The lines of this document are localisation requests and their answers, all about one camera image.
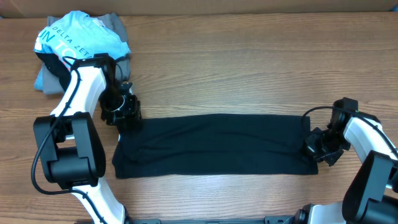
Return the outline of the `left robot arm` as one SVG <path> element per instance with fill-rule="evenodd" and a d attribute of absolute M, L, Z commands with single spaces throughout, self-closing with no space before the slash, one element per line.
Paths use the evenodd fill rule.
<path fill-rule="evenodd" d="M 71 80 L 51 114 L 34 121 L 38 150 L 30 170 L 32 185 L 44 195 L 74 195 L 93 223 L 132 223 L 104 176 L 106 155 L 93 113 L 100 106 L 101 119 L 122 133 L 141 126 L 140 101 L 132 83 L 116 79 L 118 65 L 108 54 L 62 59 Z"/>

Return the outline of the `black t-shirt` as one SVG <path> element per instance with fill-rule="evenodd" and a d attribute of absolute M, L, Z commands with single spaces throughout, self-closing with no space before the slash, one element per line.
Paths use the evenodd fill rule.
<path fill-rule="evenodd" d="M 315 175 L 303 152 L 310 120 L 271 114 L 206 114 L 144 119 L 120 134 L 119 179 L 162 175 Z"/>

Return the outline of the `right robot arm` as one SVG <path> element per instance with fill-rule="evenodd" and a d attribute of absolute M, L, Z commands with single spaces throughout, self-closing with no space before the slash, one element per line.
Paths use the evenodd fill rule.
<path fill-rule="evenodd" d="M 360 112 L 350 98 L 330 106 L 327 129 L 315 128 L 305 139 L 305 153 L 329 166 L 345 150 L 354 148 L 361 167 L 341 202 L 308 204 L 289 218 L 289 223 L 367 223 L 397 224 L 397 199 L 385 195 L 397 191 L 397 148 L 372 114 Z"/>

